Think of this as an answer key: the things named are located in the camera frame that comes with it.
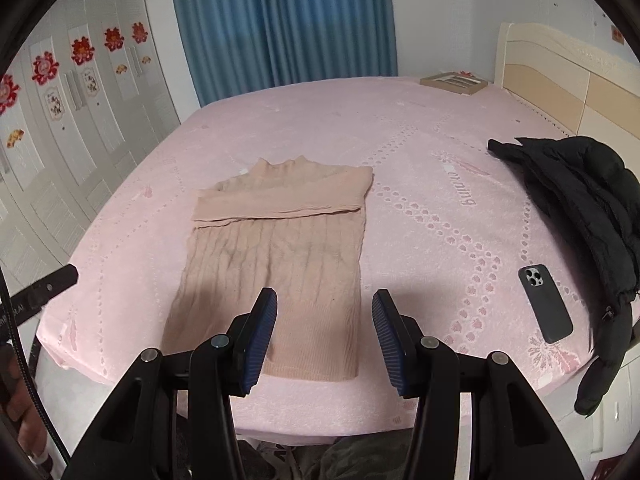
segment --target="black puffer jacket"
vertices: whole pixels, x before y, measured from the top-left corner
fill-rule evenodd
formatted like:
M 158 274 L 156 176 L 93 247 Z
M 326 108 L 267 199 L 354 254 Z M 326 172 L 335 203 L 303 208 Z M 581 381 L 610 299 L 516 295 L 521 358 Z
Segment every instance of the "black puffer jacket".
M 582 378 L 575 411 L 591 415 L 615 378 L 631 341 L 630 302 L 640 288 L 640 184 L 609 146 L 589 137 L 490 140 L 502 160 L 519 164 L 533 202 L 596 269 L 606 298 L 594 331 L 597 359 Z

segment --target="pink bed sheet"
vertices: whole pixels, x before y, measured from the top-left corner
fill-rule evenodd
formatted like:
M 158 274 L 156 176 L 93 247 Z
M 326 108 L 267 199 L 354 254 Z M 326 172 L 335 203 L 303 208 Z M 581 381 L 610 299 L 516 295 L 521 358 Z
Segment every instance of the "pink bed sheet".
M 505 351 L 539 393 L 549 392 L 590 359 L 589 295 L 571 252 L 486 142 L 563 135 L 493 86 L 463 96 L 410 78 L 327 80 L 216 102 L 109 200 L 71 258 L 78 284 L 46 308 L 38 338 L 60 365 L 117 382 L 140 351 L 160 343 L 194 190 L 259 157 L 304 155 L 374 168 L 360 259 L 359 374 L 340 383 L 263 375 L 250 396 L 232 401 L 240 433 L 304 444 L 412 425 L 416 402 L 391 387 L 373 329 L 378 288 L 424 333 L 458 352 Z M 527 264 L 550 269 L 574 322 L 556 344 L 544 342 L 518 279 Z

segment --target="fan decoration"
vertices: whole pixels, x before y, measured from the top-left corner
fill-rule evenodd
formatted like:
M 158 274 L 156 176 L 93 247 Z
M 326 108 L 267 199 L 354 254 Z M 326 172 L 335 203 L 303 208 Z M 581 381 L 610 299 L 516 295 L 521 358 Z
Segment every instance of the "fan decoration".
M 136 43 L 145 43 L 146 38 L 149 33 L 145 30 L 145 26 L 142 22 L 137 22 L 133 24 L 133 36 L 132 38 L 136 40 Z
M 104 33 L 104 40 L 104 46 L 109 49 L 109 52 L 120 50 L 124 44 L 124 36 L 120 34 L 118 27 L 108 28 Z
M 20 86 L 14 84 L 14 76 L 4 74 L 0 80 L 0 116 L 18 100 Z
M 15 146 L 15 143 L 19 140 L 22 140 L 24 137 L 24 130 L 16 129 L 9 134 L 9 138 L 6 140 L 6 146 L 8 148 L 12 148 Z
M 42 56 L 36 56 L 33 62 L 33 79 L 40 86 L 46 84 L 47 81 L 55 79 L 58 75 L 58 67 L 60 63 L 53 59 L 53 54 L 48 50 Z
M 86 36 L 83 36 L 80 40 L 74 40 L 71 48 L 73 50 L 71 59 L 78 66 L 94 58 L 95 47 L 91 46 L 89 38 Z

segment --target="wardrobe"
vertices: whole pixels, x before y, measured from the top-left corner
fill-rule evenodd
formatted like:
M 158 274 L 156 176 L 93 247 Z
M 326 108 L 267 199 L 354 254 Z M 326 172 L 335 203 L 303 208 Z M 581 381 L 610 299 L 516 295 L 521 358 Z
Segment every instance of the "wardrobe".
M 177 126 L 145 0 L 58 0 L 0 79 L 0 265 L 13 294 L 68 261 Z

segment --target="smartphone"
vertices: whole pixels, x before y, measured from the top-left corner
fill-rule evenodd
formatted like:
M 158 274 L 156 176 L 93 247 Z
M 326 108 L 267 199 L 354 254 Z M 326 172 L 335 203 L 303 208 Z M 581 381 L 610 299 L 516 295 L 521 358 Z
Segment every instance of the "smartphone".
M 570 335 L 574 324 L 549 270 L 542 264 L 530 265 L 522 267 L 518 276 L 545 341 L 555 343 Z

